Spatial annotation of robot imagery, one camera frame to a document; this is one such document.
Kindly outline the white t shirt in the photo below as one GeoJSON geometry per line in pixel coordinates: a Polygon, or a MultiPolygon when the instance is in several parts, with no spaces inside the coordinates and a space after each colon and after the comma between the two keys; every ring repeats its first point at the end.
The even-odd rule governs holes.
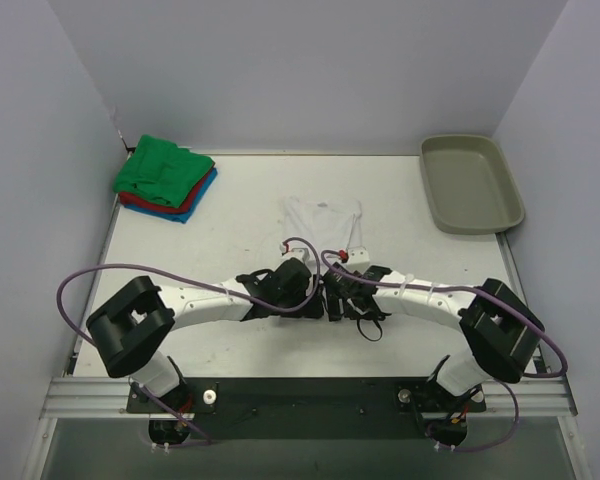
{"type": "Polygon", "coordinates": [[[282,201],[282,239],[299,237],[321,253],[362,247],[362,205],[353,198],[302,200],[295,196],[282,201]]]}

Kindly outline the blue t shirt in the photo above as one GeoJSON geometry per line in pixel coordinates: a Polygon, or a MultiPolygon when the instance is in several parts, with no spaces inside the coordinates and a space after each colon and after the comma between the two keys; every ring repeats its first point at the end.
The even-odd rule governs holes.
{"type": "Polygon", "coordinates": [[[217,177],[217,169],[212,168],[191,189],[179,207],[167,207],[150,203],[137,195],[123,192],[119,195],[120,203],[132,211],[157,217],[163,220],[186,224],[193,215],[197,205],[217,177]]]}

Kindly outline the grey plastic tray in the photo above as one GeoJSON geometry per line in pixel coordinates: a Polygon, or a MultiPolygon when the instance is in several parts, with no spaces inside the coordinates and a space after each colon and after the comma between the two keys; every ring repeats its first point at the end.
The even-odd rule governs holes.
{"type": "Polygon", "coordinates": [[[502,233],[525,208],[502,150],[480,135],[447,134],[420,144],[420,172],[434,224],[457,235],[502,233]]]}

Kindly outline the green t shirt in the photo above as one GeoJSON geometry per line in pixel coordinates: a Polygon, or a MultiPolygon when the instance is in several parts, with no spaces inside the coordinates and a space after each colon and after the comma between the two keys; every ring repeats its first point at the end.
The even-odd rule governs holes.
{"type": "Polygon", "coordinates": [[[143,135],[116,175],[113,191],[153,197],[189,186],[214,166],[209,156],[193,153],[169,140],[143,135]]]}

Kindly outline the red t shirt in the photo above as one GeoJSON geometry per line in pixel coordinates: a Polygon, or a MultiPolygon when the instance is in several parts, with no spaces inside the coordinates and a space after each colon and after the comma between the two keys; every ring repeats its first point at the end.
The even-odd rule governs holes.
{"type": "Polygon", "coordinates": [[[149,194],[141,195],[140,193],[135,194],[135,193],[131,193],[130,191],[122,191],[118,194],[118,197],[121,193],[126,192],[126,193],[131,193],[131,194],[137,195],[138,197],[142,198],[143,200],[146,200],[153,204],[167,206],[167,207],[179,207],[183,203],[183,201],[185,200],[185,198],[187,197],[187,195],[189,194],[191,189],[205,176],[205,174],[202,175],[197,181],[192,180],[190,182],[189,186],[183,185],[178,190],[173,190],[172,192],[169,192],[169,193],[164,191],[164,192],[160,193],[159,195],[155,195],[155,196],[151,197],[149,194]]]}

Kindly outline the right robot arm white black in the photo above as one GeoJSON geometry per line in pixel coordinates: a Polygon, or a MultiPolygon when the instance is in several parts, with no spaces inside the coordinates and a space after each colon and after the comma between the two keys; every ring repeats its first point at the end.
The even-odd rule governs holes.
{"type": "Polygon", "coordinates": [[[323,282],[328,300],[341,300],[345,317],[379,323],[406,315],[462,333],[465,349],[445,355],[427,379],[425,390],[438,402],[458,399],[489,379],[519,383],[545,331],[494,278],[477,287],[451,286],[377,265],[350,273],[335,263],[323,282]]]}

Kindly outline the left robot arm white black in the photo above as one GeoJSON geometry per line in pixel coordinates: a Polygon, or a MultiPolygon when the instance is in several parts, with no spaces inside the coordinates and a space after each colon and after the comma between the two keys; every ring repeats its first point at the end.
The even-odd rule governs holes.
{"type": "Polygon", "coordinates": [[[295,256],[276,269],[240,274],[208,289],[158,286],[148,276],[129,281],[90,315],[87,330],[111,378],[147,388],[163,411],[184,402],[186,381],[159,351],[174,330],[216,321],[324,316],[319,276],[295,256]]]}

